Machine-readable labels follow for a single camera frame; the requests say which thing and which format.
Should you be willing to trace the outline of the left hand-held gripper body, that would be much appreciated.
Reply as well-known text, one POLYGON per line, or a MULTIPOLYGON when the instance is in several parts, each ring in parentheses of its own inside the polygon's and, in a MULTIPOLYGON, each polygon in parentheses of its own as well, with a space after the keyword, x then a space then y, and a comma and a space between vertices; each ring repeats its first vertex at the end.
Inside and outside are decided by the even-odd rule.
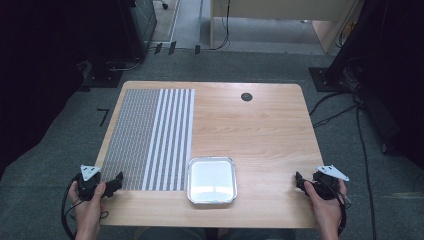
POLYGON ((100 167, 80 166, 81 172, 77 175, 78 197, 82 201, 90 201, 101 180, 100 167))

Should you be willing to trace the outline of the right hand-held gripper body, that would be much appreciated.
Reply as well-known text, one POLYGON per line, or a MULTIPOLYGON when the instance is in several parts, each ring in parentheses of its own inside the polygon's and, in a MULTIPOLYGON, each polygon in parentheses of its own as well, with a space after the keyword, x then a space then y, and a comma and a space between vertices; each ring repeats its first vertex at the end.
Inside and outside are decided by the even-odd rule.
POLYGON ((313 174, 313 185, 317 194, 324 200, 332 200, 340 193, 339 181, 348 182, 349 177, 333 165, 317 166, 313 174))

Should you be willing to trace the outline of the person's left hand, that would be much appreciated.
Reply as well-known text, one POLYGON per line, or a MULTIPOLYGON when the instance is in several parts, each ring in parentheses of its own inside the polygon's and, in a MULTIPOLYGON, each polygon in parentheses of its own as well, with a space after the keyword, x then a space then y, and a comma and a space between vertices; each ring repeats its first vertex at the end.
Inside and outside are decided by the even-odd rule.
POLYGON ((103 210, 102 195, 105 191, 106 184, 101 182, 90 201, 83 201, 74 208, 77 231, 79 229, 100 229, 100 214, 103 210))

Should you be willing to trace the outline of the person's right hand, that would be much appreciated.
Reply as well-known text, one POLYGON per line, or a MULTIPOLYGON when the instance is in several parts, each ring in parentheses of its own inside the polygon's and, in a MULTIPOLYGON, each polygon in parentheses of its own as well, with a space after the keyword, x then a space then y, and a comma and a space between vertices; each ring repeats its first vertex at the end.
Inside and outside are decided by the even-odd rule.
POLYGON ((340 203, 333 200, 323 200, 315 191, 310 197, 312 211, 317 222, 318 232, 337 232, 341 222, 342 213, 340 203))

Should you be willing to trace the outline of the grey striped placemat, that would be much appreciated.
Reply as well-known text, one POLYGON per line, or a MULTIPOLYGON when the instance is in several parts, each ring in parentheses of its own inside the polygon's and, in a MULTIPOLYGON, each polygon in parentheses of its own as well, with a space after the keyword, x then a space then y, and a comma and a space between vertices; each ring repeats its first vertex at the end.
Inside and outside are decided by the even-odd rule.
POLYGON ((125 190, 184 191, 191 159, 193 89, 128 89, 102 166, 125 190))

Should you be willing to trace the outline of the black stand base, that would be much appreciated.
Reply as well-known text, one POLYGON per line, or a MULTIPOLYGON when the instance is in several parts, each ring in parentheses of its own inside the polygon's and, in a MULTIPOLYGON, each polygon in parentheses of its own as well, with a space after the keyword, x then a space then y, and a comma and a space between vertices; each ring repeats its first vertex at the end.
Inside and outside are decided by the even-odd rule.
POLYGON ((84 77, 79 88, 81 92, 89 92, 92 88, 117 88, 122 76, 122 71, 96 71, 89 61, 79 63, 77 68, 84 77))
POLYGON ((344 77, 332 74, 328 68, 310 67, 309 72, 318 92, 348 93, 351 91, 344 77))

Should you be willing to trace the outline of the dark cabinet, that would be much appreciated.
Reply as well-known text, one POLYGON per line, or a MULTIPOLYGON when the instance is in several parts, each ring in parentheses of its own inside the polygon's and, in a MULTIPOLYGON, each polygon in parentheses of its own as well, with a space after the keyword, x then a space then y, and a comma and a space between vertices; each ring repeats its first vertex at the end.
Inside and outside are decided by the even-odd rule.
POLYGON ((122 15, 130 57, 143 59, 157 25, 153 0, 122 0, 122 15))

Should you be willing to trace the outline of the light wooden desk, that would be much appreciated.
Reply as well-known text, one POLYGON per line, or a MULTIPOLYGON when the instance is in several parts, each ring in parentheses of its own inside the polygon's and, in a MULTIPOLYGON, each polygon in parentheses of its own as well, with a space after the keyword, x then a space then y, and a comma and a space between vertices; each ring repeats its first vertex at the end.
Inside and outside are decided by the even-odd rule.
POLYGON ((360 0, 210 0, 210 46, 217 17, 311 20, 324 53, 329 53, 360 0))

